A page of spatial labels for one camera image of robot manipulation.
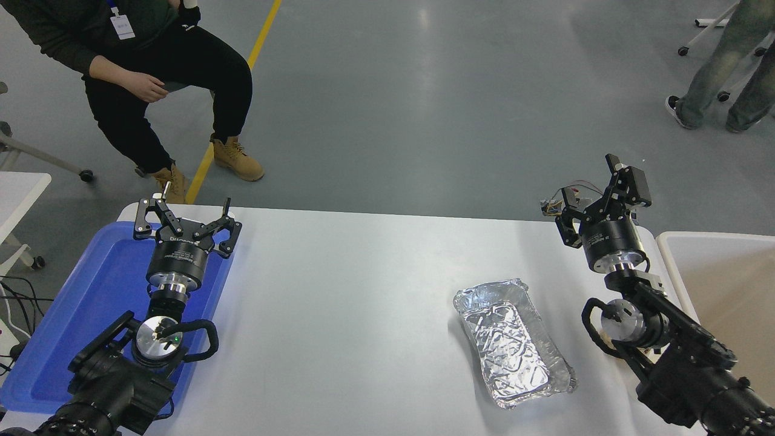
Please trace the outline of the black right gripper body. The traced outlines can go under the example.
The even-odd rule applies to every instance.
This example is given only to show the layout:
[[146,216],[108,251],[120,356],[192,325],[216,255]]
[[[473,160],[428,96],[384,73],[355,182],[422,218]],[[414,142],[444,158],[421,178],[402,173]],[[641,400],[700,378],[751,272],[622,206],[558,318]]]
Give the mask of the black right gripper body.
[[579,226],[579,237],[591,271],[635,269],[647,261],[631,220],[583,222]]

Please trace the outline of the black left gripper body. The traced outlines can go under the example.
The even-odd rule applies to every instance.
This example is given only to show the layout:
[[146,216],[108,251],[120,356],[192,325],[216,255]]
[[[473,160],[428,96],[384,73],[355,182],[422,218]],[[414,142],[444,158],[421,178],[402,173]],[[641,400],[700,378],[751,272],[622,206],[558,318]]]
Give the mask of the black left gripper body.
[[147,270],[147,282],[160,288],[163,283],[176,282],[186,289],[199,289],[204,280],[209,252],[215,242],[203,229],[175,236],[166,227],[149,235],[155,241]]

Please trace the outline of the seated person's right hand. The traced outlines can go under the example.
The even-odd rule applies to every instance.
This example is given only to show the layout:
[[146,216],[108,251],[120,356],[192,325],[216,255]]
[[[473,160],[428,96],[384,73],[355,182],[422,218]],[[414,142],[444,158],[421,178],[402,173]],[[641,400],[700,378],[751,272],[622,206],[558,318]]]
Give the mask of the seated person's right hand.
[[160,101],[169,94],[161,80],[141,72],[126,71],[119,85],[146,103]]

